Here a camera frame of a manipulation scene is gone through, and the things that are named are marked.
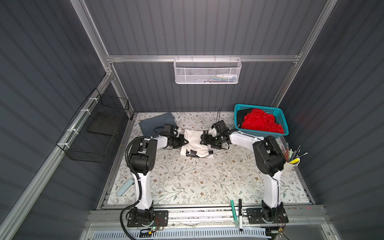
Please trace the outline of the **white t-shirt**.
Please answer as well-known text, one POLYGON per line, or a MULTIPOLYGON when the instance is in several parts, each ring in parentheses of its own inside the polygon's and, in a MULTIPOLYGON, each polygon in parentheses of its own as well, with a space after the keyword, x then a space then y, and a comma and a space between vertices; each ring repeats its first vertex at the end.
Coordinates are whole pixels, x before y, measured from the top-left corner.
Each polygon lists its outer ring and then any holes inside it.
POLYGON ((213 158, 213 150, 210 150, 208 146, 201 144, 201 136, 203 133, 204 131, 185 129, 184 138, 188 143, 181 148, 182 156, 190 158, 213 158))

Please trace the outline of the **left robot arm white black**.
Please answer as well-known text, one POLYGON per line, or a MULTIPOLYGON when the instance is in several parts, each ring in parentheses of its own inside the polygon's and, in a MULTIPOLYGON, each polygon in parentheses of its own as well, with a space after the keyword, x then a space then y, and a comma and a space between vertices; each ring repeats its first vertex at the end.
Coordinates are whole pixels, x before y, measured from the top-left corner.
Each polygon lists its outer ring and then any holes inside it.
POLYGON ((137 200, 132 206, 125 208, 128 227, 151 226, 155 218, 154 202, 151 196, 150 176, 156 163, 159 149, 178 149, 188 143, 184 135, 179 134, 176 125, 165 124, 154 128, 162 132, 155 136, 134 138, 127 146, 125 160, 134 176, 137 200))

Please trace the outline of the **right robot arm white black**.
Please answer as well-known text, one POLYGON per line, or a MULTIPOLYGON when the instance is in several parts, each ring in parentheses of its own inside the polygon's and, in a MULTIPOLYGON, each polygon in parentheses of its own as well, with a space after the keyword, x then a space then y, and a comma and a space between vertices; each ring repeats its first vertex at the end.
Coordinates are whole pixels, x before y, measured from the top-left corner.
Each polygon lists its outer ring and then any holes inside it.
POLYGON ((216 130, 216 135, 213 136, 209 131, 203 131, 200 136, 202 145, 210 145, 214 149, 221 149, 222 144, 226 143, 252 150, 255 155, 256 166, 264 175, 262 207, 246 209, 245 216, 248 218, 249 223, 277 225, 288 223, 288 215, 280 198, 281 175, 286 163, 286 157, 275 137, 261 138, 242 133, 236 129, 230 130, 224 121, 213 124, 212 129, 216 130))

